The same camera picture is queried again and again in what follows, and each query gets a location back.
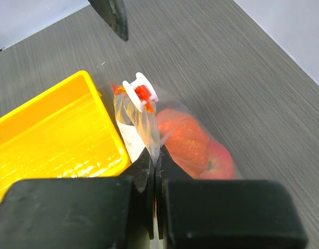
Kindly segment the orange fake pumpkin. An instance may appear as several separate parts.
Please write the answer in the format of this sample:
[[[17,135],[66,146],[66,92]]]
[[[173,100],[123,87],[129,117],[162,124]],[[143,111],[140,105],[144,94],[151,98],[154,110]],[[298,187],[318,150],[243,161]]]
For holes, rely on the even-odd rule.
[[[161,138],[173,161],[192,178],[208,166],[209,136],[190,114],[165,109],[156,116]]]

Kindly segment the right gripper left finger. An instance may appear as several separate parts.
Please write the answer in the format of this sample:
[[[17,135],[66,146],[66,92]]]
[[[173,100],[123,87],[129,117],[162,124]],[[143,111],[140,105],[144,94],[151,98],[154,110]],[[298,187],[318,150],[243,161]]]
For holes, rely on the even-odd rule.
[[[147,150],[119,176],[19,180],[0,203],[0,248],[149,248],[153,190]]]

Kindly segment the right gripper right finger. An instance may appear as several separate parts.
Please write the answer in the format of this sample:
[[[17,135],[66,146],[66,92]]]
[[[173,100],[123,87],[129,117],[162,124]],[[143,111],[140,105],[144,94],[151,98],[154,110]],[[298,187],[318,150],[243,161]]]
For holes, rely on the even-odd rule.
[[[255,179],[196,180],[162,147],[155,167],[158,236],[165,248],[306,248],[288,190]]]

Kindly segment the red fake fruit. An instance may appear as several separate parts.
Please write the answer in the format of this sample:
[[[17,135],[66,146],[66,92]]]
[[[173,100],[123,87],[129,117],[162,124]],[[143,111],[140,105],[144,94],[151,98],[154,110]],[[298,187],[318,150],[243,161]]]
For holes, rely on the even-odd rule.
[[[234,179],[235,165],[229,151],[219,142],[210,141],[208,166],[198,179]]]

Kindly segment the clear zip top bag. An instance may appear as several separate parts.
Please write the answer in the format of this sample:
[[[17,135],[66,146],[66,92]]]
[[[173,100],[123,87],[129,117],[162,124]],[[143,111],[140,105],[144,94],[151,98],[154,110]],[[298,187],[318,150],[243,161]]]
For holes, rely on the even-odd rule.
[[[168,155],[193,179],[241,178],[229,151],[181,101],[142,73],[111,88],[115,120],[132,162],[147,150],[161,171],[172,169],[160,158]]]

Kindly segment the yellow plastic tray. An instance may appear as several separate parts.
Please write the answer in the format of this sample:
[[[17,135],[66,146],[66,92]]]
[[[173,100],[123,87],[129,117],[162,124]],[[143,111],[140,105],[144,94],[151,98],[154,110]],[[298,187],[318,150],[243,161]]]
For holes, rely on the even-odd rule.
[[[125,145],[87,71],[0,118],[0,202],[22,179],[117,176],[129,166]]]

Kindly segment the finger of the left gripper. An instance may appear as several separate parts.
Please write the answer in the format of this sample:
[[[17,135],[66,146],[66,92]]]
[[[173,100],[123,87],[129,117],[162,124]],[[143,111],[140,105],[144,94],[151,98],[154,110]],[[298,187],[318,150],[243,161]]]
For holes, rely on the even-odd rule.
[[[124,42],[128,41],[127,11],[123,0],[89,0],[96,13]]]

